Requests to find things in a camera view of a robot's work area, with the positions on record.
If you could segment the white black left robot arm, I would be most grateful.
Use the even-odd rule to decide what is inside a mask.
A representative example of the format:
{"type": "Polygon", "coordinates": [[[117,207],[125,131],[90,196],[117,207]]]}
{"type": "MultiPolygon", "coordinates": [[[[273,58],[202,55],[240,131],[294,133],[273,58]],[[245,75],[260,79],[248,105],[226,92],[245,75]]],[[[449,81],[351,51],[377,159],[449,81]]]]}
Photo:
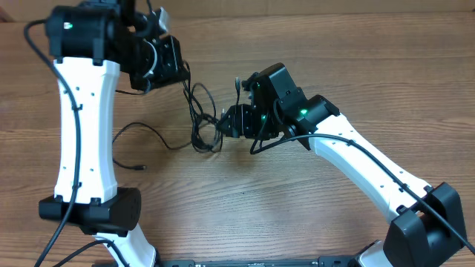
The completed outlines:
{"type": "Polygon", "coordinates": [[[55,7],[44,24],[45,61],[59,84],[61,157],[39,216],[93,236],[117,266],[158,266],[139,224],[140,191],[119,187],[114,175],[112,125],[122,73],[142,95],[189,78],[169,16],[140,13],[133,1],[84,1],[55,7]]]}

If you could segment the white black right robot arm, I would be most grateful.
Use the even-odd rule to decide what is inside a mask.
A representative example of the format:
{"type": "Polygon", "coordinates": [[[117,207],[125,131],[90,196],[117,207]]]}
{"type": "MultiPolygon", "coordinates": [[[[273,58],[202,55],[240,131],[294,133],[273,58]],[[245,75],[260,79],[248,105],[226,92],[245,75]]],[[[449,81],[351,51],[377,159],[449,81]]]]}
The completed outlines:
{"type": "Polygon", "coordinates": [[[321,256],[318,266],[440,266],[471,248],[458,192],[432,186],[368,142],[331,101],[307,98],[285,65],[236,80],[249,104],[236,103],[217,124],[224,136],[252,140],[252,154],[300,142],[347,176],[377,207],[389,229],[354,255],[321,256]]]}

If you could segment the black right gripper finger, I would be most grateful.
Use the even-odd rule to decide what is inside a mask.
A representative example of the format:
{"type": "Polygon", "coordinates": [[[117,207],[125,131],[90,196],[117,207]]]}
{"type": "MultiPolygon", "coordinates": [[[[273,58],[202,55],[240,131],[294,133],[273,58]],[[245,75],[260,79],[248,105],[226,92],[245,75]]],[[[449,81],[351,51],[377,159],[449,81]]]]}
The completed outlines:
{"type": "Polygon", "coordinates": [[[241,125],[233,116],[225,116],[217,123],[217,129],[224,136],[239,138],[241,136],[241,125]]]}
{"type": "Polygon", "coordinates": [[[227,111],[223,110],[220,118],[220,122],[233,122],[238,112],[237,105],[232,105],[227,111]]]}

